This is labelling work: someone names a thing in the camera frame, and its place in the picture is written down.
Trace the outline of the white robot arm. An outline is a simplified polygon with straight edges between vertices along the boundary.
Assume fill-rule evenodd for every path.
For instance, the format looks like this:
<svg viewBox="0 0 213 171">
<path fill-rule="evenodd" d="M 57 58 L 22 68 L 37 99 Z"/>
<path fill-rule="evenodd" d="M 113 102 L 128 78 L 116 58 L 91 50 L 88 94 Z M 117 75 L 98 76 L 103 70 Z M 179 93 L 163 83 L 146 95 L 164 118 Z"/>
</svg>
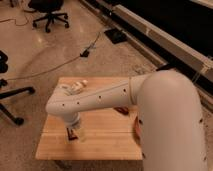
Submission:
<svg viewBox="0 0 213 171">
<path fill-rule="evenodd" d="M 46 111 L 72 128 L 80 112 L 135 105 L 144 171 L 208 171 L 201 100 L 185 75 L 162 70 L 73 95 L 57 87 Z"/>
</svg>

